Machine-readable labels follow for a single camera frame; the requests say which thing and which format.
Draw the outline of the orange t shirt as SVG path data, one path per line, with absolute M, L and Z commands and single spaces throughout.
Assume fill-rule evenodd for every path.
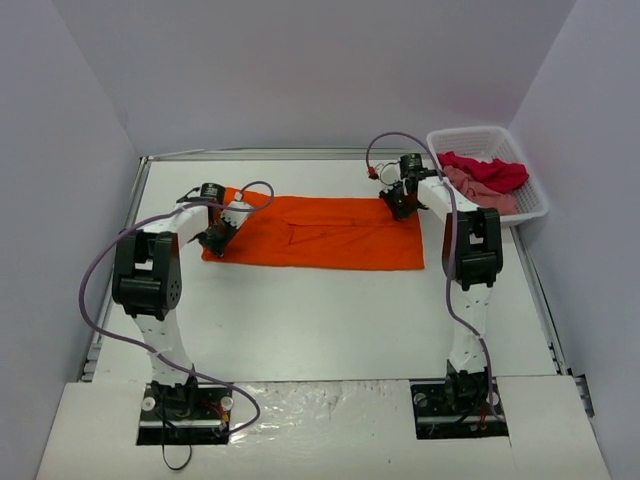
M 205 262 L 357 271 L 412 271 L 425 267 L 417 216 L 396 221 L 374 198 L 277 196 L 254 213 L 215 257 Z

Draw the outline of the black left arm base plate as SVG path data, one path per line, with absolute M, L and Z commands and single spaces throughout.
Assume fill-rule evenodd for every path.
M 170 388 L 152 382 L 144 390 L 138 446 L 226 445 L 229 442 L 231 389 L 211 384 Z

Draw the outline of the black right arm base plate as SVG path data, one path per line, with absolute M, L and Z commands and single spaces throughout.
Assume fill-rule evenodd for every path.
M 414 430 L 418 440 L 472 440 L 507 438 L 508 425 L 497 416 L 504 410 L 494 386 L 494 405 L 489 398 L 472 393 L 455 406 L 446 395 L 443 381 L 429 380 L 410 383 Z

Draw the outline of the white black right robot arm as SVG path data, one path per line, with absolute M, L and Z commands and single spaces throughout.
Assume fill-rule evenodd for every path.
M 465 413 L 490 392 L 484 335 L 489 299 L 503 267 L 500 215 L 467 199 L 441 172 L 425 166 L 418 153 L 405 154 L 374 172 L 385 184 L 379 197 L 394 219 L 428 210 L 444 224 L 445 301 L 454 333 L 443 398 L 450 410 Z

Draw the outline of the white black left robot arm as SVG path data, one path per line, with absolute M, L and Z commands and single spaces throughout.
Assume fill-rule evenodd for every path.
M 172 215 L 135 229 L 116 246 L 112 298 L 151 348 L 151 395 L 159 412 L 172 419 L 195 415 L 202 396 L 177 321 L 180 252 L 196 241 L 217 256 L 224 254 L 250 216 L 241 192 L 229 199 L 225 194 L 225 187 L 205 183 L 198 195 L 180 198 Z

